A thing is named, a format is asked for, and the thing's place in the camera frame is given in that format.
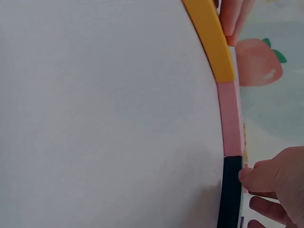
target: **pink strip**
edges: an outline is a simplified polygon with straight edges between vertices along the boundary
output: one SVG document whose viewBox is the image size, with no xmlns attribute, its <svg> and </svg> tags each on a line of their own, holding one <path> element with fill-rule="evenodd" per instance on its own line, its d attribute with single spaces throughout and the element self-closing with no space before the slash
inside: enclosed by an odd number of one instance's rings
<svg viewBox="0 0 304 228">
<path fill-rule="evenodd" d="M 237 80 L 234 82 L 217 83 L 217 86 L 222 120 L 224 155 L 225 157 L 241 156 L 245 142 Z"/>
</svg>

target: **black plastic piece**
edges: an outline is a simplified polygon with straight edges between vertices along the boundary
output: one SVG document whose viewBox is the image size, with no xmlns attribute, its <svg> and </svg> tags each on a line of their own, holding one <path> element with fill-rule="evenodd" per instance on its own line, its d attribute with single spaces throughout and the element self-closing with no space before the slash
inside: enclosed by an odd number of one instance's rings
<svg viewBox="0 0 304 228">
<path fill-rule="evenodd" d="M 242 156 L 224 158 L 223 184 L 217 228 L 238 228 L 242 184 L 238 172 L 242 169 Z"/>
</svg>

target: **yellow plastic piece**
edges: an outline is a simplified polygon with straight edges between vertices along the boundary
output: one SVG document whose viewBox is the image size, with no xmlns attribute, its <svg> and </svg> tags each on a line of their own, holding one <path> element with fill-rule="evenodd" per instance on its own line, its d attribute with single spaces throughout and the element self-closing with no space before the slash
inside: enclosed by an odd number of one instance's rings
<svg viewBox="0 0 304 228">
<path fill-rule="evenodd" d="M 244 124 L 244 139 L 245 139 L 245 147 L 243 152 L 243 163 L 248 163 L 248 150 L 247 150 L 247 140 L 246 140 L 246 126 Z"/>
<path fill-rule="evenodd" d="M 216 82 L 232 82 L 235 71 L 214 0 L 182 0 L 204 47 Z"/>
</svg>

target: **human hand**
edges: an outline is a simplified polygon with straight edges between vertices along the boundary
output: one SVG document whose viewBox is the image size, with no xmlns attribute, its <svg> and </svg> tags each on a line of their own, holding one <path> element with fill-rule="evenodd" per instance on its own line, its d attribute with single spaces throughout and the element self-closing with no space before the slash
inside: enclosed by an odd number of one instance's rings
<svg viewBox="0 0 304 228">
<path fill-rule="evenodd" d="M 239 180 L 255 195 L 251 209 L 287 228 L 304 228 L 304 147 L 287 148 L 271 160 L 257 162 L 253 169 L 242 169 Z M 264 228 L 255 220 L 248 227 Z"/>
<path fill-rule="evenodd" d="M 235 46 L 256 0 L 222 0 L 219 20 L 227 43 Z"/>
</svg>

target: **colored border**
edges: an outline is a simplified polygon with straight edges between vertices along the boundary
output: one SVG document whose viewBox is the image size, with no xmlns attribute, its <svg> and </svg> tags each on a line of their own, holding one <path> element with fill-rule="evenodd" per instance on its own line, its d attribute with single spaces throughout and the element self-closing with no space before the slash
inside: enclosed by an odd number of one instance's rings
<svg viewBox="0 0 304 228">
<path fill-rule="evenodd" d="M 242 169 L 242 156 L 224 159 L 224 174 L 217 228 L 238 228 L 242 199 L 242 184 L 238 172 Z"/>
<path fill-rule="evenodd" d="M 245 147 L 244 125 L 239 102 L 238 82 L 218 83 L 224 155 L 241 156 Z"/>
<path fill-rule="evenodd" d="M 182 0 L 205 49 L 216 82 L 235 80 L 231 53 L 213 0 Z"/>
</svg>

